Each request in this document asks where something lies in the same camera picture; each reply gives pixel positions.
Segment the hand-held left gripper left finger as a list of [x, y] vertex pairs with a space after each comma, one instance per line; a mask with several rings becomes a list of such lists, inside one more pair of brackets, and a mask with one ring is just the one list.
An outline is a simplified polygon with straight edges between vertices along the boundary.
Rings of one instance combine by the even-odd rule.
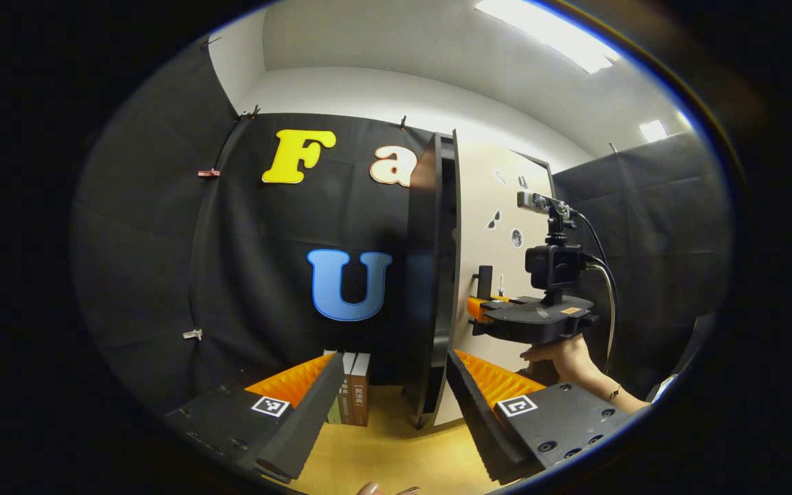
[[177, 435], [242, 476], [298, 479], [344, 377], [345, 353], [312, 358], [252, 385], [232, 380], [164, 416]]

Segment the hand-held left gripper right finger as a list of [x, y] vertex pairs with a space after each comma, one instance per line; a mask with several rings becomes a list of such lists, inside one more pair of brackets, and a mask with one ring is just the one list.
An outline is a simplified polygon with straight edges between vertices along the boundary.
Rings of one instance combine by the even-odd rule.
[[448, 351], [446, 378], [488, 476], [500, 485], [559, 470], [631, 420], [581, 386], [543, 386], [460, 350]]

